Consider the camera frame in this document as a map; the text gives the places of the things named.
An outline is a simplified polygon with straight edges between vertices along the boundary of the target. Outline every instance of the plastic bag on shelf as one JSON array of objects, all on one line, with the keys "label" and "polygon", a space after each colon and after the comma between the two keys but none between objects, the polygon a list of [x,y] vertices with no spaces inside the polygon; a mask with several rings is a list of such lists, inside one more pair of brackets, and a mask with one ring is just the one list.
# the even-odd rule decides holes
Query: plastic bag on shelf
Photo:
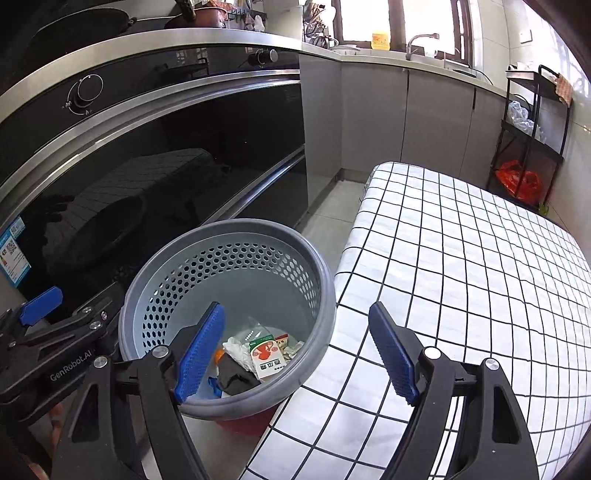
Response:
[{"label": "plastic bag on shelf", "polygon": [[[501,165],[501,168],[495,172],[496,177],[505,186],[507,190],[515,196],[519,177],[521,177],[521,166],[519,161],[512,160]],[[519,187],[517,198],[529,203],[538,205],[542,199],[542,190],[544,186],[539,175],[533,171],[527,170],[523,175],[523,181]]]},{"label": "plastic bag on shelf", "polygon": [[515,125],[516,121],[527,120],[529,115],[527,108],[522,107],[517,100],[509,104],[509,110],[507,113],[509,113],[509,118],[513,125]]},{"label": "plastic bag on shelf", "polygon": [[[522,132],[525,132],[529,136],[531,136],[532,132],[534,131],[534,122],[529,120],[527,108],[521,106],[521,104],[515,100],[509,104],[508,109],[509,119],[511,123],[517,127]],[[542,130],[542,127],[538,125],[538,128],[535,130],[535,138],[542,143],[546,143],[546,135]]]}]

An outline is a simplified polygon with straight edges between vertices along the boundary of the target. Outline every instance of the control knob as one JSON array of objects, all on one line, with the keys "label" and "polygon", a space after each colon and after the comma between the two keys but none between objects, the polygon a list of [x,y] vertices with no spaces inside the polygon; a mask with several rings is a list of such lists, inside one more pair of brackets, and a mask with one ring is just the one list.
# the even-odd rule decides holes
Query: control knob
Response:
[{"label": "control knob", "polygon": [[275,63],[279,59],[279,54],[274,48],[270,50],[260,49],[256,53],[248,56],[248,63],[253,67],[262,67],[267,63]]},{"label": "control knob", "polygon": [[88,115],[90,104],[103,91],[103,79],[96,73],[91,73],[78,80],[70,89],[66,106],[76,115]]}]

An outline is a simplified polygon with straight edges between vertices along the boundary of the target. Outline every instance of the white wall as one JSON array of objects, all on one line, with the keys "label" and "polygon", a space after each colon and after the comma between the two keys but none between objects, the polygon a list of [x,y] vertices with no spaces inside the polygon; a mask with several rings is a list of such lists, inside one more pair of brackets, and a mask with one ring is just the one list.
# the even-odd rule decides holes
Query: white wall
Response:
[{"label": "white wall", "polygon": [[267,33],[301,40],[303,8],[298,0],[264,0],[264,8],[268,15],[265,24]]},{"label": "white wall", "polygon": [[[503,0],[502,5],[500,4],[501,0],[478,1],[481,8],[481,19],[485,25],[489,25],[489,27],[483,25],[483,36],[486,38],[488,35],[501,41],[507,35],[511,64],[521,62],[536,70],[539,64],[546,65],[564,75],[574,86],[573,120],[570,124],[564,152],[565,162],[550,196],[548,216],[563,225],[574,236],[587,261],[591,261],[591,215],[589,215],[589,209],[591,209],[591,95],[589,80],[555,30],[522,0]],[[494,2],[498,7],[504,7],[506,28],[502,28],[497,20],[492,20],[492,17],[485,21],[485,14],[482,12],[485,12],[487,8],[494,11],[490,5]],[[519,33],[528,30],[532,32],[532,41],[520,43]],[[490,58],[493,54],[494,48],[487,50],[485,46],[485,65],[487,62],[489,65],[494,64],[495,58]],[[524,95],[531,102],[532,94],[529,91],[519,86],[515,86],[513,91]],[[564,125],[565,109],[550,101],[544,102],[542,108],[542,126],[547,128],[549,137],[552,133],[556,135]]]},{"label": "white wall", "polygon": [[505,88],[509,65],[509,36],[502,0],[470,0],[474,36],[474,67],[492,83]]}]

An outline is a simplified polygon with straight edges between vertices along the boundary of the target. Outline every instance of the towel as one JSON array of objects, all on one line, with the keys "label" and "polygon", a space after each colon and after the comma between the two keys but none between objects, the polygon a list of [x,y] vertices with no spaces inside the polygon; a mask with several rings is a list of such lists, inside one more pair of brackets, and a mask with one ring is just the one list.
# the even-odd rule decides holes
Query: towel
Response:
[{"label": "towel", "polygon": [[570,106],[573,101],[573,86],[560,74],[554,83],[556,84],[556,95],[560,97],[560,101],[566,106]]}]

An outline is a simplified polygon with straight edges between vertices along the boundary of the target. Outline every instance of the grid pattern tablecloth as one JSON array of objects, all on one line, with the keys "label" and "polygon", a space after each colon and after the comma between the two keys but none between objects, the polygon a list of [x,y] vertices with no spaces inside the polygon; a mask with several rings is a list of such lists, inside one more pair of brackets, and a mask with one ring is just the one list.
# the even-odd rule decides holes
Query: grid pattern tablecloth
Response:
[{"label": "grid pattern tablecloth", "polygon": [[[380,165],[335,277],[329,349],[279,408],[241,479],[381,477],[411,408],[368,333],[377,300],[452,360],[498,359],[540,478],[552,478],[591,421],[590,283],[580,248],[553,223],[442,174]],[[454,398],[432,478],[446,474],[461,409]]]}]

